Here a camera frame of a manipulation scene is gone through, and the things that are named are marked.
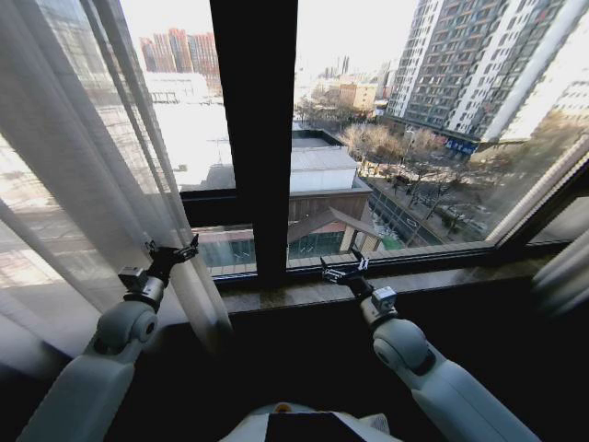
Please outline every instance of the white curtain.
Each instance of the white curtain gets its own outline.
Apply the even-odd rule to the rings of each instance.
[[[31,376],[83,350],[147,241],[191,240],[120,7],[96,6],[0,0],[0,367]],[[211,351],[231,328],[201,258],[158,316]]]
[[[565,313],[589,297],[589,230],[546,264],[533,279],[540,307],[548,315]]]

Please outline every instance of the car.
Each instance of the car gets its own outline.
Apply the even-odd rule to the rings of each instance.
[[[454,206],[448,207],[447,210],[452,215],[460,215],[460,212],[458,212],[458,209],[456,209]]]
[[[491,211],[485,207],[484,205],[475,205],[475,209],[477,209],[479,212],[481,212],[484,215],[488,215],[491,213]]]
[[[468,224],[480,233],[487,231],[487,225],[485,223],[481,223],[480,221],[471,220]]]

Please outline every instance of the wall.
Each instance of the wall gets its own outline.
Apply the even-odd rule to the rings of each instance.
[[[350,189],[356,169],[292,170],[291,192]]]

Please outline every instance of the black window frame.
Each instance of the black window frame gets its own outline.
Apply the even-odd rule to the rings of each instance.
[[[319,266],[286,267],[297,1],[237,2],[228,8],[221,0],[211,0],[211,12],[236,188],[182,192],[191,227],[253,227],[257,273],[215,278],[218,284],[249,280],[255,286],[278,286],[299,278],[318,279]],[[267,73],[263,84],[260,73]],[[263,122],[260,112],[252,109],[252,103],[260,103],[261,88],[271,97],[271,111],[264,111]],[[530,244],[530,240],[574,199],[589,194],[588,189],[585,164],[494,246],[376,260],[370,272],[426,272],[560,251],[570,242]]]

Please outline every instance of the high-rise building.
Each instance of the high-rise building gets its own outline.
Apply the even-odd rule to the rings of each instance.
[[[378,69],[378,86],[376,87],[376,99],[389,99],[395,73],[397,72],[398,60],[382,63]]]
[[[176,72],[192,72],[191,52],[186,31],[184,29],[170,29],[167,34]]]
[[[145,60],[145,68],[149,72],[156,72],[157,65],[156,65],[156,53],[154,49],[154,43],[146,38],[142,38],[139,40],[141,44],[141,52],[144,55]]]
[[[196,34],[188,36],[188,49],[194,72],[202,74],[209,90],[214,94],[221,93],[219,61],[214,45],[214,34]]]
[[[502,139],[588,3],[421,0],[387,116],[474,141]]]
[[[176,64],[167,34],[154,34],[154,56],[157,72],[176,72]]]

